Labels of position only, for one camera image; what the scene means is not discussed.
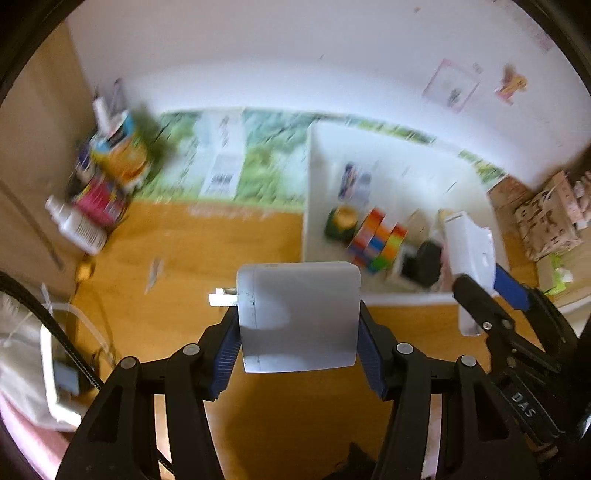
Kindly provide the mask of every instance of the black cable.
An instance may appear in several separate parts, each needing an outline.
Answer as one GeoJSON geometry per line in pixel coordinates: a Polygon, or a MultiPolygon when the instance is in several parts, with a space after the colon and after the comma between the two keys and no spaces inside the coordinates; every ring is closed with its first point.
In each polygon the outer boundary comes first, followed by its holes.
{"type": "MultiPolygon", "coordinates": [[[[0,292],[7,293],[21,305],[26,307],[29,312],[33,314],[40,322],[49,330],[49,332],[60,342],[66,353],[70,356],[74,364],[80,369],[88,381],[97,390],[100,390],[105,383],[96,374],[93,368],[82,357],[80,352],[72,344],[64,330],[56,322],[55,318],[47,311],[47,309],[37,300],[31,292],[23,287],[19,282],[13,279],[10,275],[5,274],[0,270],[0,292]]],[[[158,461],[166,470],[174,475],[173,464],[158,450],[158,461]]]]}

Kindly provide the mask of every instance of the white spray bottle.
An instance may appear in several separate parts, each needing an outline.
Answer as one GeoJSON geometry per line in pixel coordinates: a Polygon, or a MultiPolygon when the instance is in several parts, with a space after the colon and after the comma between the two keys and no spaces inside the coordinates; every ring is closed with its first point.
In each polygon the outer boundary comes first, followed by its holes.
{"type": "Polygon", "coordinates": [[[53,195],[47,199],[45,208],[61,234],[87,254],[96,255],[105,246],[106,233],[78,210],[56,200],[53,195]]]}

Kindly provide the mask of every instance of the metal screw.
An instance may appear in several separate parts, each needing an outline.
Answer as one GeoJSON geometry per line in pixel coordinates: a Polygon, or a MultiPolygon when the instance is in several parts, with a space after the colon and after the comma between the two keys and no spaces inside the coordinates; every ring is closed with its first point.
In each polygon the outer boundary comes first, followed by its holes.
{"type": "Polygon", "coordinates": [[[120,363],[121,368],[130,369],[135,367],[135,358],[132,356],[126,356],[120,363]]]}
{"type": "Polygon", "coordinates": [[[185,355],[189,355],[189,356],[197,355],[199,353],[199,350],[200,350],[200,348],[199,348],[198,344],[190,343],[190,344],[184,346],[183,353],[185,355]]]}
{"type": "Polygon", "coordinates": [[[462,363],[467,367],[475,367],[476,359],[472,355],[462,355],[462,363]]]}
{"type": "Polygon", "coordinates": [[[403,355],[409,355],[413,352],[414,348],[410,343],[402,342],[396,346],[396,350],[403,355]]]}

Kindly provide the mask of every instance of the white card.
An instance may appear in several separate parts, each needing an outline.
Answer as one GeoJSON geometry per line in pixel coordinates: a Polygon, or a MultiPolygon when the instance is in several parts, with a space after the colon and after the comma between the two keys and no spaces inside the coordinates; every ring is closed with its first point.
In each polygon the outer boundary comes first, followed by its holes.
{"type": "Polygon", "coordinates": [[[246,372],[355,364],[361,300],[361,274],[355,265],[244,265],[236,280],[246,372]]]}
{"type": "Polygon", "coordinates": [[[464,108],[479,81],[450,60],[443,60],[423,96],[456,112],[464,108]]]}
{"type": "Polygon", "coordinates": [[[214,161],[200,195],[233,199],[242,174],[245,136],[241,110],[207,113],[214,161]]]}

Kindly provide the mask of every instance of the colorful box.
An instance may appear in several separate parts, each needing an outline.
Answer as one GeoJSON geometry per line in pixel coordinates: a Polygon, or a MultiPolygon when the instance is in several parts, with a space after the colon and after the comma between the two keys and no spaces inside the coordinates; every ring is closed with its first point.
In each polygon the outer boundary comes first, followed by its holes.
{"type": "Polygon", "coordinates": [[[388,268],[396,259],[407,230],[393,224],[383,212],[373,209],[349,244],[352,263],[372,273],[388,268]]]}

